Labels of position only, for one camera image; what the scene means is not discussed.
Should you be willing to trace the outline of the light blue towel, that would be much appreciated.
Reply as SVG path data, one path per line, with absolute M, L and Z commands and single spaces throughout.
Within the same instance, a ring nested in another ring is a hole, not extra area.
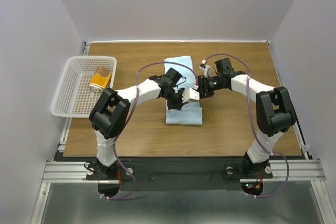
M 193 69 L 193 62 L 190 56 L 166 58 L 164 61 L 179 63 Z M 165 72 L 167 72 L 170 68 L 173 68 L 182 75 L 182 78 L 177 82 L 178 88 L 175 88 L 176 90 L 180 88 L 191 88 L 195 84 L 194 74 L 185 67 L 170 63 L 165 64 L 164 67 Z M 166 109 L 166 124 L 202 125 L 203 114 L 200 103 L 189 102 L 188 104 L 182 106 L 181 110 Z

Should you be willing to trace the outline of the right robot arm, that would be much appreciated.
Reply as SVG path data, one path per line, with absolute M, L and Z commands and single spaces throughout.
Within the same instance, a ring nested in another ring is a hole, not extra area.
M 210 75 L 211 66 L 203 60 L 200 69 L 204 75 L 198 78 L 200 97 L 212 97 L 215 91 L 229 89 L 247 98 L 248 109 L 256 105 L 256 117 L 250 114 L 250 124 L 255 140 L 244 154 L 241 170 L 253 177 L 263 172 L 277 141 L 296 123 L 289 91 L 285 87 L 274 88 L 251 78 L 250 73 L 234 70 L 229 58 L 215 62 L 215 75 Z

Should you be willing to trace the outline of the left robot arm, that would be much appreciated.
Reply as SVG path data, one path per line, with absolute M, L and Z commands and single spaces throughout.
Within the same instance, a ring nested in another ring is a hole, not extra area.
M 151 76 L 137 86 L 123 90 L 107 88 L 93 107 L 89 120 L 97 139 L 96 168 L 93 173 L 110 179 L 116 175 L 115 142 L 130 121 L 135 107 L 145 101 L 164 98 L 172 109 L 183 106 L 184 89 L 176 90 L 178 81 L 186 79 L 178 71 L 170 68 L 164 75 Z

